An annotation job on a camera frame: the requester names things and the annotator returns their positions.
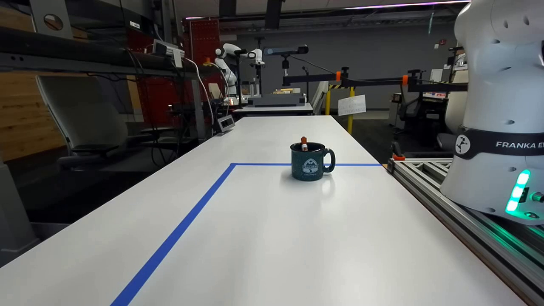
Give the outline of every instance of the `wooden wall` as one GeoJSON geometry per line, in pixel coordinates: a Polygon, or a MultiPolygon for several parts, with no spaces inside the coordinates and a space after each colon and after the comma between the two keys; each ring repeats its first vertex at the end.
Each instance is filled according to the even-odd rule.
{"type": "MultiPolygon", "coordinates": [[[[1,7],[0,26],[34,31],[29,16],[1,7]]],[[[12,160],[65,145],[38,91],[36,74],[47,75],[42,72],[0,72],[2,160],[12,160]]]]}

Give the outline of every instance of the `mug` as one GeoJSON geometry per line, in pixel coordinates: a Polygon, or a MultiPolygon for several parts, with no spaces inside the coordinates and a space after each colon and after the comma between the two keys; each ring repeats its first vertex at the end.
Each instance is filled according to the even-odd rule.
{"type": "Polygon", "coordinates": [[[336,165],[335,153],[324,145],[309,142],[308,151],[302,150],[302,143],[291,145],[291,174],[300,181],[317,181],[323,177],[323,173],[332,172],[336,165]],[[331,165],[323,166],[323,158],[331,154],[331,165]]]}

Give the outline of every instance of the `green led light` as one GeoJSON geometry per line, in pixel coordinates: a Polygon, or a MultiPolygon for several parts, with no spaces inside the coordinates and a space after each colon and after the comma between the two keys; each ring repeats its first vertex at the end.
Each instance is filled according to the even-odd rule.
{"type": "Polygon", "coordinates": [[[516,198],[516,199],[519,199],[521,198],[521,195],[523,194],[523,188],[521,187],[514,187],[514,190],[512,191],[512,197],[513,198],[516,198]]]}
{"type": "Polygon", "coordinates": [[[531,171],[529,171],[529,169],[525,169],[524,171],[521,171],[521,173],[517,177],[516,185],[512,189],[510,200],[508,201],[508,204],[506,205],[506,212],[508,214],[518,218],[525,218],[525,215],[522,212],[517,211],[517,209],[520,205],[520,198],[523,195],[523,191],[525,187],[527,186],[527,183],[529,182],[530,177],[531,177],[531,171]]]}
{"type": "Polygon", "coordinates": [[[517,183],[518,185],[526,185],[529,181],[529,176],[531,175],[531,172],[529,170],[524,170],[521,172],[521,174],[517,177],[517,183]]]}
{"type": "Polygon", "coordinates": [[[507,211],[515,211],[517,209],[517,201],[509,201],[506,206],[507,211]]]}

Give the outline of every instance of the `purple light strip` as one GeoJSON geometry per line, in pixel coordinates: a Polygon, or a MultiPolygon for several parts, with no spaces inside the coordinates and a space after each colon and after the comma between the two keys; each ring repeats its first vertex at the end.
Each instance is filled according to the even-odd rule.
{"type": "Polygon", "coordinates": [[[455,1],[441,1],[441,2],[421,2],[421,3],[403,3],[403,4],[386,4],[386,5],[369,5],[367,7],[354,7],[345,8],[344,10],[362,10],[362,9],[383,9],[383,8],[402,8],[402,7],[415,7],[423,5],[439,5],[439,4],[453,4],[453,3],[468,3],[472,0],[455,0],[455,1]]]}

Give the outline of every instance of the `white robot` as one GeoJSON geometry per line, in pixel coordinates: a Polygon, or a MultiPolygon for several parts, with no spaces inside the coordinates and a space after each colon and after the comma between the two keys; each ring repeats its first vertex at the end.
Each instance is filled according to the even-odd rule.
{"type": "Polygon", "coordinates": [[[473,0],[455,35],[470,85],[440,190],[478,211],[544,224],[544,1],[473,0]]]}
{"type": "Polygon", "coordinates": [[[254,49],[253,51],[250,51],[248,53],[242,53],[237,54],[237,51],[240,51],[240,47],[233,45],[233,44],[224,44],[222,48],[215,50],[215,55],[217,55],[215,59],[215,64],[225,70],[225,78],[228,86],[228,97],[236,97],[236,80],[237,76],[232,72],[232,70],[228,67],[228,65],[225,62],[225,57],[227,56],[236,56],[239,55],[243,58],[249,58],[254,60],[254,64],[256,67],[260,68],[261,66],[264,66],[263,62],[263,51],[260,49],[254,49]]]}

